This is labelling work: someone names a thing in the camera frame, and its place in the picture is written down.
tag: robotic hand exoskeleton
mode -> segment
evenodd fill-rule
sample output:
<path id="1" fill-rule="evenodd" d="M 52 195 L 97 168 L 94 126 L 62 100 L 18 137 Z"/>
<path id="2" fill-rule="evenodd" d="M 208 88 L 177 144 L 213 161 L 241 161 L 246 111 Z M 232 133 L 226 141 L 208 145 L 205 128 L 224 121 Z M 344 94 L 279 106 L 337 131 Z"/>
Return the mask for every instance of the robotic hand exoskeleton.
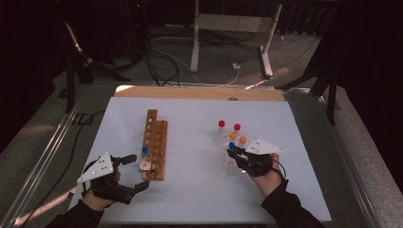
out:
<path id="1" fill-rule="evenodd" d="M 270 154 L 257 155 L 246 152 L 235 146 L 232 150 L 227 149 L 229 157 L 235 159 L 238 168 L 246 171 L 253 177 L 267 174 L 272 169 L 272 157 Z"/>
<path id="2" fill-rule="evenodd" d="M 118 172 L 118 166 L 121 163 L 125 165 L 136 160 L 136 155 L 114 158 L 105 154 L 97 161 L 92 161 L 86 166 L 83 175 L 77 180 L 77 182 L 83 184 L 84 191 L 82 195 L 84 196 L 86 191 L 89 190 L 86 189 L 86 181 L 90 181 L 90 189 L 95 197 L 129 204 L 137 193 L 148 188 L 149 181 L 143 181 L 136 184 L 134 188 L 129 188 L 118 183 L 116 172 Z"/>
<path id="3" fill-rule="evenodd" d="M 253 140 L 246 148 L 239 148 L 230 143 L 227 149 L 229 157 L 237 162 L 238 168 L 246 171 L 250 176 L 259 177 L 266 175 L 270 170 L 277 172 L 282 179 L 285 179 L 285 169 L 278 161 L 272 159 L 270 154 L 282 152 L 283 150 L 269 142 L 260 139 Z M 284 175 L 273 167 L 273 162 L 281 166 Z"/>

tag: black sleeve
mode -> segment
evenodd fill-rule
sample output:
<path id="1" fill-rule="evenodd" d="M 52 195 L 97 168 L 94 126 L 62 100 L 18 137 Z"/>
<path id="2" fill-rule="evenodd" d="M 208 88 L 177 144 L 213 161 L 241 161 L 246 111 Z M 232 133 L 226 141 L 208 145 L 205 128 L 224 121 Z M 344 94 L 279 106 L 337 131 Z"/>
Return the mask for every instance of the black sleeve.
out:
<path id="1" fill-rule="evenodd" d="M 57 215 L 54 220 L 47 225 L 47 228 L 93 228 L 100 223 L 104 212 L 92 210 L 81 200 L 63 215 Z"/>
<path id="2" fill-rule="evenodd" d="M 261 204 L 276 219 L 280 228 L 324 227 L 317 218 L 305 210 L 295 194 L 285 191 L 288 180 L 284 180 Z"/>

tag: white 3d printed part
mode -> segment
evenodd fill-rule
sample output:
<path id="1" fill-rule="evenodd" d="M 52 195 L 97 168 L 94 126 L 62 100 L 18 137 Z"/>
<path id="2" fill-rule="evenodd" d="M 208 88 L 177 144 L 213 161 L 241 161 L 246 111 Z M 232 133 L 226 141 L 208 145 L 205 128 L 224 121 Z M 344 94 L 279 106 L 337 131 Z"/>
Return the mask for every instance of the white 3d printed part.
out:
<path id="1" fill-rule="evenodd" d="M 92 164 L 88 170 L 81 175 L 77 182 L 82 183 L 85 181 L 91 181 L 111 173 L 113 173 L 112 160 L 110 159 L 109 154 L 105 154 Z"/>
<path id="2" fill-rule="evenodd" d="M 283 150 L 276 145 L 269 142 L 265 142 L 260 139 L 253 140 L 246 148 L 245 151 L 252 154 L 262 155 L 262 154 L 273 154 L 282 152 Z"/>

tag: test tube rack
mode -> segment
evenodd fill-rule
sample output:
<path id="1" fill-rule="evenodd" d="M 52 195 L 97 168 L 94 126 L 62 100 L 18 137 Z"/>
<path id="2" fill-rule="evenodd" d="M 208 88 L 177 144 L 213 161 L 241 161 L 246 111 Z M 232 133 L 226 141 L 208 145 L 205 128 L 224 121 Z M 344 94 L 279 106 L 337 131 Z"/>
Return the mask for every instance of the test tube rack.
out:
<path id="1" fill-rule="evenodd" d="M 156 109 L 148 109 L 145 119 L 143 148 L 140 160 L 140 171 L 143 171 L 143 180 L 162 181 L 165 169 L 167 121 L 157 121 Z"/>

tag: white board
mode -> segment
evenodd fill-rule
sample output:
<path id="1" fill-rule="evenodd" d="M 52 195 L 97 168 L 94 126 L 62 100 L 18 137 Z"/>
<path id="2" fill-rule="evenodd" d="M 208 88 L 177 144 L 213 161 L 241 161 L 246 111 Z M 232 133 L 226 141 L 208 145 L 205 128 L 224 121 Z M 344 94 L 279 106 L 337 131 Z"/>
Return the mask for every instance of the white board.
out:
<path id="1" fill-rule="evenodd" d="M 294 116 L 286 102 L 111 98 L 86 164 L 108 152 L 140 156 L 147 109 L 168 121 L 165 179 L 150 183 L 129 205 L 115 203 L 102 222 L 116 223 L 260 223 L 274 222 L 260 204 L 248 177 L 226 178 L 213 144 L 219 120 L 241 124 L 240 135 L 283 149 L 279 161 L 290 180 L 287 190 L 322 221 L 331 220 Z M 139 162 L 121 165 L 120 183 L 141 182 Z M 70 207 L 81 197 L 78 185 Z"/>

